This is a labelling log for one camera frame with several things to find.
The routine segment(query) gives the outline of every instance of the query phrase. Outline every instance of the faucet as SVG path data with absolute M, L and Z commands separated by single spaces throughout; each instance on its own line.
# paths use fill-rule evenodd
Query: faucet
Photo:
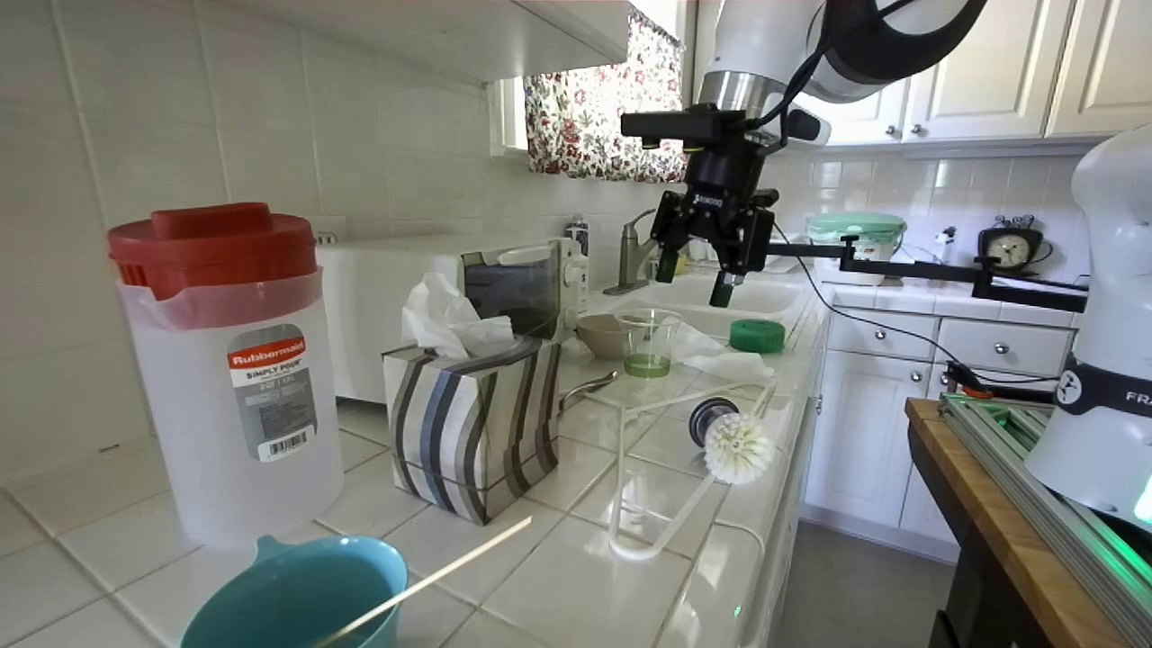
M 636 224 L 651 213 L 655 213 L 655 210 L 645 210 L 624 224 L 624 228 L 620 232 L 620 278 L 616 285 L 606 288 L 604 294 L 622 295 L 647 285 L 647 279 L 637 281 L 636 274 L 639 272 L 644 259 L 652 254 L 659 241 L 649 239 L 643 246 L 639 244 L 639 236 L 636 234 Z

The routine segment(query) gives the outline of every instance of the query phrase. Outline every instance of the wooden table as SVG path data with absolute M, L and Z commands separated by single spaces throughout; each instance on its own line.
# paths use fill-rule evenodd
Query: wooden table
M 1129 647 L 952 432 L 939 402 L 909 399 L 904 410 L 912 461 L 961 548 L 930 648 Z

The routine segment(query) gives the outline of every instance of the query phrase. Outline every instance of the green liquid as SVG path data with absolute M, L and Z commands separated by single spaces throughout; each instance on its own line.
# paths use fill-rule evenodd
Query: green liquid
M 672 371 L 672 359 L 665 355 L 634 353 L 624 356 L 624 372 L 637 378 L 662 378 Z

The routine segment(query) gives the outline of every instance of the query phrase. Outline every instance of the white bristles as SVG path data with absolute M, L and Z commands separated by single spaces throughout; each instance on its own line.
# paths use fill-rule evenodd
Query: white bristles
M 715 479 L 730 484 L 748 483 L 768 469 L 776 449 L 760 421 L 748 414 L 725 414 L 708 425 L 704 462 Z

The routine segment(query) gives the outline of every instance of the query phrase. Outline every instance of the floral curtain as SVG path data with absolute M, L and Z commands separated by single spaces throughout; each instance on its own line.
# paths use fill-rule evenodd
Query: floral curtain
M 626 112 L 679 111 L 684 46 L 631 10 L 623 63 L 524 77 L 529 166 L 538 173 L 637 182 L 680 182 L 681 142 L 644 150 L 620 134 Z

